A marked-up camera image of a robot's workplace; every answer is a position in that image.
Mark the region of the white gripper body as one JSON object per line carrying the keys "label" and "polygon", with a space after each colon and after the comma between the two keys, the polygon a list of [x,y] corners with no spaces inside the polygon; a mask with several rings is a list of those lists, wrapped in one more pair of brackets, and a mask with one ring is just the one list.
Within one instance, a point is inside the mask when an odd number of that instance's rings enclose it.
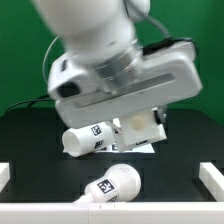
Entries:
{"label": "white gripper body", "polygon": [[84,67],[64,54],[52,65],[48,94],[72,128],[122,118],[194,97],[202,89],[193,42],[144,55],[133,46],[109,63]]}

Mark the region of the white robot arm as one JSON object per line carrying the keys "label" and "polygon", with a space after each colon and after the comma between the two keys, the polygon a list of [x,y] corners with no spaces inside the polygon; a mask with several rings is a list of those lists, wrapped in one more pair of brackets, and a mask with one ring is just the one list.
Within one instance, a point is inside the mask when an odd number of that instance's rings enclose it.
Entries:
{"label": "white robot arm", "polygon": [[134,24],[149,0],[31,0],[64,45],[48,94],[64,123],[80,128],[197,95],[202,84],[189,39],[147,47]]}

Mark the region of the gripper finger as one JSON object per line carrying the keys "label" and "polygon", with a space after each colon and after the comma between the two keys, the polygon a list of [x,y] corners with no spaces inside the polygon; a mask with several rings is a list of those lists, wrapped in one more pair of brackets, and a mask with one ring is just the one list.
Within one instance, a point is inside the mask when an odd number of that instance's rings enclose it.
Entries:
{"label": "gripper finger", "polygon": [[154,109],[154,118],[157,124],[164,124],[167,118],[167,107],[161,106]]}

